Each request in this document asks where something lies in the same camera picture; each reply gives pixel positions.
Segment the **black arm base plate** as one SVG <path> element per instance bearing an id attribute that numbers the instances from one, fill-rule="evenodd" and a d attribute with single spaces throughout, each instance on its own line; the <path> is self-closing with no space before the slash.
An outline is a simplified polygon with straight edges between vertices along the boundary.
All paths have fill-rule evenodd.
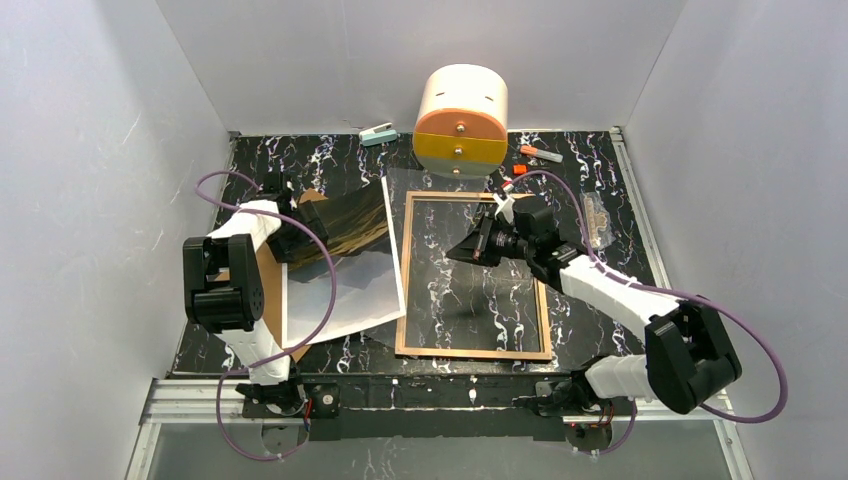
<path id="1" fill-rule="evenodd" d="M 248 399 L 249 419 L 305 419 L 316 441 L 530 437 L 605 449 L 630 401 L 593 400 L 566 374 L 341 375 L 297 378 L 287 407 Z"/>

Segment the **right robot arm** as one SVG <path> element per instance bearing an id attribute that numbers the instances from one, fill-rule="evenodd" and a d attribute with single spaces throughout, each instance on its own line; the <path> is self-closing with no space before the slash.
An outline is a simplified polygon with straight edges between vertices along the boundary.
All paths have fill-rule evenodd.
<path id="1" fill-rule="evenodd" d="M 743 373 L 715 310 L 650 292 L 634 278 L 617 282 L 605 275 L 538 197 L 497 201 L 446 256 L 483 267 L 523 260 L 535 279 L 594 307 L 643 343 L 641 355 L 597 357 L 552 387 L 551 396 L 573 408 L 628 397 L 687 414 Z"/>

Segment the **brown cardboard backing board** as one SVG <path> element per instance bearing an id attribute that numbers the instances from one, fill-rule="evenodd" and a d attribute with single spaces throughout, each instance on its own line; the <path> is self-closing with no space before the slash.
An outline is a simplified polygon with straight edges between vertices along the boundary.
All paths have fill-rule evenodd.
<path id="1" fill-rule="evenodd" d="M 287 312 L 286 265 L 276 262 L 266 243 L 256 252 L 256 258 L 264 291 L 263 319 L 276 344 L 279 344 L 286 332 L 283 326 L 283 317 Z"/>

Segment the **landscape photo print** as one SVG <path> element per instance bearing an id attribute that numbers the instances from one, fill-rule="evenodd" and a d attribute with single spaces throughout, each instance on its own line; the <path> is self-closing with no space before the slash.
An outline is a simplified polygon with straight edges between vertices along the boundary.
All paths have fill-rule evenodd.
<path id="1" fill-rule="evenodd" d="M 328 341 L 376 328 L 406 313 L 398 247 L 386 179 L 335 198 L 320 199 L 329 239 L 326 245 L 337 276 L 336 300 L 328 323 L 313 337 Z M 286 305 L 281 346 L 290 348 L 310 334 L 325 315 L 331 293 L 322 257 L 287 265 Z"/>

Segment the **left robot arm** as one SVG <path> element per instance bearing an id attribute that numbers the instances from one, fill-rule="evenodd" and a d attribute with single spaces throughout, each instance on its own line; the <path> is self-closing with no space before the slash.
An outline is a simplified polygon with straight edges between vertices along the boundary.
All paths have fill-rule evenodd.
<path id="1" fill-rule="evenodd" d="M 263 314 L 265 293 L 257 253 L 269 247 L 280 264 L 306 258 L 314 247 L 332 260 L 327 232 L 310 202 L 297 203 L 291 180 L 267 173 L 255 195 L 229 205 L 227 222 L 182 247 L 184 305 L 188 320 L 222 340 L 249 375 L 238 393 L 256 404 L 273 405 L 286 415 L 307 403 L 292 348 L 282 349 Z"/>

